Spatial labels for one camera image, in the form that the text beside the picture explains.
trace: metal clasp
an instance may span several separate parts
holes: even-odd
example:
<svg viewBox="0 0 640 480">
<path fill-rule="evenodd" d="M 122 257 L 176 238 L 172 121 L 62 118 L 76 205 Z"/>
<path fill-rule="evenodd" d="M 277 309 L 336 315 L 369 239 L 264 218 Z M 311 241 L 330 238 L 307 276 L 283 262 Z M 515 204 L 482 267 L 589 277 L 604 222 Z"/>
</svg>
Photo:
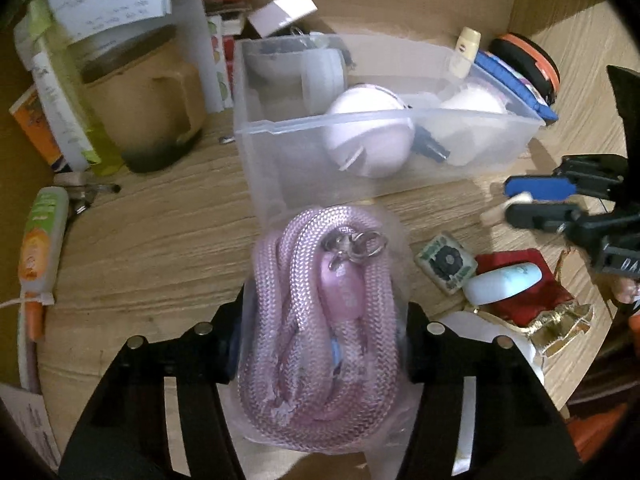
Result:
<svg viewBox="0 0 640 480">
<path fill-rule="evenodd" d="M 349 260 L 355 264 L 363 264 L 369 258 L 378 256 L 385 250 L 388 239 L 378 231 L 361 233 L 343 233 L 335 231 L 322 242 L 325 251 L 335 253 L 329 263 L 330 270 L 336 270 L 342 262 Z"/>
</svg>

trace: red pouch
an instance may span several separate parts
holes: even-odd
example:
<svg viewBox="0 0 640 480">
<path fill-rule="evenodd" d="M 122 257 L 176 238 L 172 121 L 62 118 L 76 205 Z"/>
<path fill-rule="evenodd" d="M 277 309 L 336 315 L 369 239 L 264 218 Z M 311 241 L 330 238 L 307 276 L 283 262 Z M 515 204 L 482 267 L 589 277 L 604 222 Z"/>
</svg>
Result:
<svg viewBox="0 0 640 480">
<path fill-rule="evenodd" d="M 478 254 L 476 261 L 478 262 L 476 274 L 525 262 L 536 264 L 542 271 L 542 279 L 535 285 L 520 294 L 491 304 L 496 316 L 513 321 L 518 326 L 525 327 L 540 312 L 553 310 L 559 304 L 574 299 L 564 286 L 556 282 L 545 259 L 537 249 Z"/>
</svg>

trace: pink leash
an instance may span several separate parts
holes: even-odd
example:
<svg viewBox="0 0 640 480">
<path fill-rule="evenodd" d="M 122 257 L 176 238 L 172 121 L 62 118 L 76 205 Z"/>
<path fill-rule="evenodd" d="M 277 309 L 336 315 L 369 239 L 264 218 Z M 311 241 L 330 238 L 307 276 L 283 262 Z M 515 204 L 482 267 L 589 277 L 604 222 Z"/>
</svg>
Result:
<svg viewBox="0 0 640 480">
<path fill-rule="evenodd" d="M 380 227 L 363 208 L 316 208 L 258 241 L 255 329 L 238 393 L 264 442 L 362 450 L 385 422 L 399 357 Z"/>
</svg>

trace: mug handle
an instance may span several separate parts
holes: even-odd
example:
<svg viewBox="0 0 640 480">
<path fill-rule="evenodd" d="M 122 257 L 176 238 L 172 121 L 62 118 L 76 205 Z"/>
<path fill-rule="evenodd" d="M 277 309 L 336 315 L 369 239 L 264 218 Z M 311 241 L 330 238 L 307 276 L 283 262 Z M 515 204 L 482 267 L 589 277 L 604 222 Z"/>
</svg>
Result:
<svg viewBox="0 0 640 480">
<path fill-rule="evenodd" d="M 184 144 L 202 128 L 207 117 L 198 69 L 192 64 L 184 62 L 175 69 L 167 70 L 153 79 L 174 79 L 180 85 L 182 102 L 189 118 L 189 131 L 178 136 L 176 142 Z"/>
</svg>

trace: pink braided rope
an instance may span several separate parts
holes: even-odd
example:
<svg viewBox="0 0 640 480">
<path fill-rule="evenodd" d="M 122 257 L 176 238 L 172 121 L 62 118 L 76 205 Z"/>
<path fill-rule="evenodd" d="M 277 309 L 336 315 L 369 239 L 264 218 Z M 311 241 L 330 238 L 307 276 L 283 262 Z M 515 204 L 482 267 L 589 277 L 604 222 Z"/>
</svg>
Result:
<svg viewBox="0 0 640 480">
<path fill-rule="evenodd" d="M 238 373 L 238 394 L 249 423 L 274 446 L 360 450 L 394 404 L 399 358 L 386 251 L 362 266 L 345 262 L 336 270 L 348 269 L 362 281 L 360 316 L 336 320 L 336 306 L 321 299 L 325 237 L 378 228 L 355 206 L 311 209 L 254 249 L 255 333 Z M 333 341 L 340 347 L 337 367 Z"/>
</svg>

